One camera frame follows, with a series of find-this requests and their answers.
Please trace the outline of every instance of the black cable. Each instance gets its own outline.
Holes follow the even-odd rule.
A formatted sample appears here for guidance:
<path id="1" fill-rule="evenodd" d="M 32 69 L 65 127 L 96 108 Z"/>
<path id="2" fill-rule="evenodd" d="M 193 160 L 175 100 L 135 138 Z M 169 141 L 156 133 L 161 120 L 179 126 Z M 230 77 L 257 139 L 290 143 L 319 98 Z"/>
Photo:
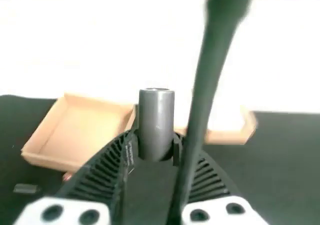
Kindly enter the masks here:
<path id="1" fill-rule="evenodd" d="M 180 224 L 204 143 L 219 77 L 239 20 L 249 0 L 207 0 L 207 22 L 195 75 L 193 98 L 167 225 Z"/>

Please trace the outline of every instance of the black table surface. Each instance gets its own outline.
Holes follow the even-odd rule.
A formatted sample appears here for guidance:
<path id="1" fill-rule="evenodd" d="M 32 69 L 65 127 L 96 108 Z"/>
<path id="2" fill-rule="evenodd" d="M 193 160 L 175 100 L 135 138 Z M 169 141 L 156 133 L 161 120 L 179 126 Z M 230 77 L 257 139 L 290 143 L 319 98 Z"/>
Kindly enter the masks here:
<path id="1" fill-rule="evenodd" d="M 54 101 L 0 96 L 1 224 L 12 224 L 27 203 L 53 195 L 62 184 L 62 172 L 21 157 L 22 146 Z M 270 225 L 320 224 L 320 114 L 256 112 L 256 117 L 258 128 L 246 145 L 208 144 L 204 150 Z M 41 191 L 13 193 L 19 183 Z"/>

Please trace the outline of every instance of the gray cylinder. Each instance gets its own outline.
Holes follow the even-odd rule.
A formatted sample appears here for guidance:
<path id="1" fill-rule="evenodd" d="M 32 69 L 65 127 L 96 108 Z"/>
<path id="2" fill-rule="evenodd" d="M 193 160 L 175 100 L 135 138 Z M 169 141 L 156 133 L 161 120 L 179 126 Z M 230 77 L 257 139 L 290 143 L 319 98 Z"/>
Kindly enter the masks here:
<path id="1" fill-rule="evenodd" d="M 139 92 L 139 157 L 161 161 L 170 151 L 174 137 L 175 92 L 147 88 Z"/>

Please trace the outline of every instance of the white background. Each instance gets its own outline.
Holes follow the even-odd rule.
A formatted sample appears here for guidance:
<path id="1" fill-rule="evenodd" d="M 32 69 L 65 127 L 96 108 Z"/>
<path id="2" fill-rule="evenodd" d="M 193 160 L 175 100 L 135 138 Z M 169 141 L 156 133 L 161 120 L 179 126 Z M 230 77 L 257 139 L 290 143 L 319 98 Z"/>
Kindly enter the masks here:
<path id="1" fill-rule="evenodd" d="M 168 87 L 188 113 L 204 2 L 0 0 L 0 94 L 133 103 L 140 88 Z M 320 112 L 318 8 L 320 0 L 252 0 L 219 81 L 216 129 L 241 127 L 241 105 Z"/>

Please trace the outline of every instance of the cardboard tray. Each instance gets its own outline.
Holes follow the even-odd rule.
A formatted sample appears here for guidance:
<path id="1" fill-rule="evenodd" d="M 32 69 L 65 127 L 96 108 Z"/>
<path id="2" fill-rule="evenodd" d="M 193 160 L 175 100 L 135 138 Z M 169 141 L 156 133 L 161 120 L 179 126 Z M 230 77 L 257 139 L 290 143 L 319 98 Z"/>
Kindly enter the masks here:
<path id="1" fill-rule="evenodd" d="M 76 172 L 103 146 L 131 128 L 134 105 L 65 94 L 22 148 L 30 164 Z"/>
<path id="2" fill-rule="evenodd" d="M 243 126 L 240 130 L 210 130 L 208 129 L 204 138 L 205 144 L 244 145 L 254 134 L 257 128 L 257 120 L 253 112 L 241 107 L 240 112 Z M 175 127 L 174 131 L 186 135 L 187 128 Z"/>

